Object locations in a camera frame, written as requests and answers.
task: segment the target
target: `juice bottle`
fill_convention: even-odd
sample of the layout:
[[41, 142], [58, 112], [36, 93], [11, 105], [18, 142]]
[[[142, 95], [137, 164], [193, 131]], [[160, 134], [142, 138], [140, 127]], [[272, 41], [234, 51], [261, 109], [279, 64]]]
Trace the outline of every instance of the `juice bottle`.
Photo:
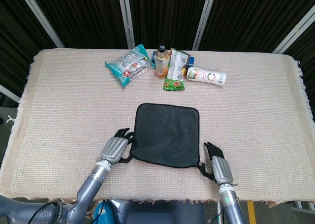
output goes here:
[[169, 54], [164, 44], [160, 44], [155, 55], [156, 70], [158, 78], [166, 78], [168, 71]]

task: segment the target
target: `blue snack package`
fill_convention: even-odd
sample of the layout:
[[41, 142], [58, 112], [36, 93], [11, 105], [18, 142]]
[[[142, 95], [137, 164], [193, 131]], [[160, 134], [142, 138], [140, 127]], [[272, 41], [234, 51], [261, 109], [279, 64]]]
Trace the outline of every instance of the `blue snack package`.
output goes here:
[[131, 49], [112, 63], [105, 62], [105, 66], [111, 70], [122, 87], [126, 87], [130, 80], [137, 75], [156, 67], [142, 44]]

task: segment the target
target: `green snack package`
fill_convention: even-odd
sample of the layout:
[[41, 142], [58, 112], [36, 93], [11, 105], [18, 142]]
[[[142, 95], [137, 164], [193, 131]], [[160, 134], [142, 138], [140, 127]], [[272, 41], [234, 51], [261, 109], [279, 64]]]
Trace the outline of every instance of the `green snack package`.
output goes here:
[[186, 65], [189, 54], [172, 48], [170, 55], [168, 74], [163, 89], [168, 91], [184, 90], [182, 68]]

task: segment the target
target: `black cloth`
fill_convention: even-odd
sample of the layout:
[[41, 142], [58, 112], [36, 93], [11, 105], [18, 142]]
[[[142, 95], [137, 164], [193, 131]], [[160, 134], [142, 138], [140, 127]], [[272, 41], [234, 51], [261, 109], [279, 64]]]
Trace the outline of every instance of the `black cloth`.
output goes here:
[[199, 165], [199, 112], [194, 108], [141, 104], [134, 126], [136, 143], [130, 155], [164, 166]]

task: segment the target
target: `bottle cap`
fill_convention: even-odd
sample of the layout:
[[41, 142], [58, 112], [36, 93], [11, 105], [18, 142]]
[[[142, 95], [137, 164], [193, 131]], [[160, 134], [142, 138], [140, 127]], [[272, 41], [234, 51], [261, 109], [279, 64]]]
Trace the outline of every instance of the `bottle cap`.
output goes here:
[[164, 53], [164, 52], [165, 52], [165, 45], [164, 45], [164, 44], [160, 44], [160, 45], [158, 46], [158, 51], [159, 51], [160, 53]]

